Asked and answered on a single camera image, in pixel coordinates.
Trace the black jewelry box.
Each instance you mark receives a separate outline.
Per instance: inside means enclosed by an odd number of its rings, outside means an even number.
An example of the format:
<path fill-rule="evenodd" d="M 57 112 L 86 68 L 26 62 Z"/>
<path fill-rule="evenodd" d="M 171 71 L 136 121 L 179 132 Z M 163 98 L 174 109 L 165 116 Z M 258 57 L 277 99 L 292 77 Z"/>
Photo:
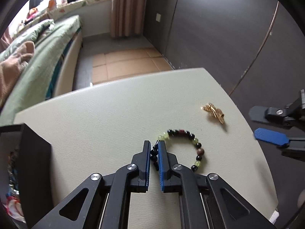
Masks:
<path fill-rule="evenodd" d="M 51 152 L 51 144 L 24 123 L 1 127 L 1 204 L 17 190 L 25 228 L 32 228 L 54 207 Z"/>

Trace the gold butterfly brooch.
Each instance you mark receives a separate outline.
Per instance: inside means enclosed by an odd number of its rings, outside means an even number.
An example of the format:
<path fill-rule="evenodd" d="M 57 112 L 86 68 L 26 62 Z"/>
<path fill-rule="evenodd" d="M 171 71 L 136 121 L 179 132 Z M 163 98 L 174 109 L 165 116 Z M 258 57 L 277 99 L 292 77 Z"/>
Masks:
<path fill-rule="evenodd" d="M 224 116 L 225 114 L 222 112 L 221 109 L 216 108 L 214 104 L 207 103 L 201 107 L 202 110 L 208 112 L 211 116 L 219 121 L 220 124 L 225 124 Z"/>

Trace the bed with green sheet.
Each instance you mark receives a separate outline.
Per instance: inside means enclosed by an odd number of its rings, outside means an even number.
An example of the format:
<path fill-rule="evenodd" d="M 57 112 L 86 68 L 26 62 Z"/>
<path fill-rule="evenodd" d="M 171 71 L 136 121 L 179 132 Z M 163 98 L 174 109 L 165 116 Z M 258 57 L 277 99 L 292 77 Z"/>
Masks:
<path fill-rule="evenodd" d="M 11 125 L 17 113 L 55 95 L 64 60 L 72 46 L 80 45 L 81 19 L 78 15 L 55 22 L 35 44 L 35 52 L 1 108 L 1 125 Z"/>

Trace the pink fleece blanket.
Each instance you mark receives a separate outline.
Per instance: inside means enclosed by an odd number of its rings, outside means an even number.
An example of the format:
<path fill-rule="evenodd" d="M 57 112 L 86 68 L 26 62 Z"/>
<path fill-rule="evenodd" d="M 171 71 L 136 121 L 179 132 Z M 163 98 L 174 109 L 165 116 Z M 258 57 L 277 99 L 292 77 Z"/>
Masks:
<path fill-rule="evenodd" d="M 6 60 L 1 62 L 1 108 L 27 67 L 35 52 L 32 41 L 22 43 Z"/>

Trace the green quilt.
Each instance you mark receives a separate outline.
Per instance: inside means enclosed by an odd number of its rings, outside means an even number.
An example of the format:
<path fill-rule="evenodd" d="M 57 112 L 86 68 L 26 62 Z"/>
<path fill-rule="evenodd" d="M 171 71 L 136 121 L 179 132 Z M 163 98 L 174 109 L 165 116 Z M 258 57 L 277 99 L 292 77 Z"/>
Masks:
<path fill-rule="evenodd" d="M 32 41 L 36 44 L 42 37 L 42 34 L 50 28 L 53 28 L 54 25 L 55 22 L 53 19 L 47 19 L 27 29 L 12 41 L 5 51 L 1 52 L 1 61 L 6 60 L 21 44 L 26 41 Z"/>

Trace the pink curtain right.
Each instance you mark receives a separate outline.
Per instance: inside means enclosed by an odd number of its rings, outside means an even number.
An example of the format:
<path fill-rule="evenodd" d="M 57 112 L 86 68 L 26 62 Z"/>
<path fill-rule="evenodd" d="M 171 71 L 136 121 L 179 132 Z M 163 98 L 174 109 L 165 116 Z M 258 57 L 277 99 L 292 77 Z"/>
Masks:
<path fill-rule="evenodd" d="M 113 38 L 143 33 L 146 0 L 112 0 L 110 34 Z"/>

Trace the white wall switch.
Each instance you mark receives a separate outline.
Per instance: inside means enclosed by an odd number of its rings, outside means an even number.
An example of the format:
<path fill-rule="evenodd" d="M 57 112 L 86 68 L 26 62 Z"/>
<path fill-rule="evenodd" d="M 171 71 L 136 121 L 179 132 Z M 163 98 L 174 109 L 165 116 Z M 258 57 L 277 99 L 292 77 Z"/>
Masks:
<path fill-rule="evenodd" d="M 161 14 L 156 14 L 156 21 L 160 22 L 161 21 Z"/>

